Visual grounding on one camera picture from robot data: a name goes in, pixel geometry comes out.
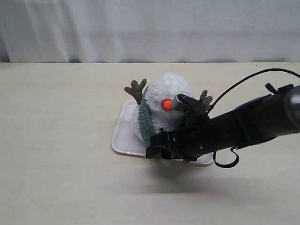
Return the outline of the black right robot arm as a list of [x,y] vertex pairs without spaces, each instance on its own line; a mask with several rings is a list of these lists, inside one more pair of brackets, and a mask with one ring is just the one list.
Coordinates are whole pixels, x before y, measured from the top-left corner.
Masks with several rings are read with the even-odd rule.
[[233,148],[242,149],[300,131],[300,88],[292,84],[273,89],[235,109],[210,118],[201,100],[178,94],[174,110],[184,114],[174,131],[153,135],[148,159],[196,161],[199,157]]

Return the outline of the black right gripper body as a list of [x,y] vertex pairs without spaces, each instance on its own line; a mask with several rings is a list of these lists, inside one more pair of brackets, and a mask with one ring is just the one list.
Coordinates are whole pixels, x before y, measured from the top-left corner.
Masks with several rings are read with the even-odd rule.
[[172,133],[175,159],[195,161],[205,154],[225,148],[225,117],[215,117],[183,125]]

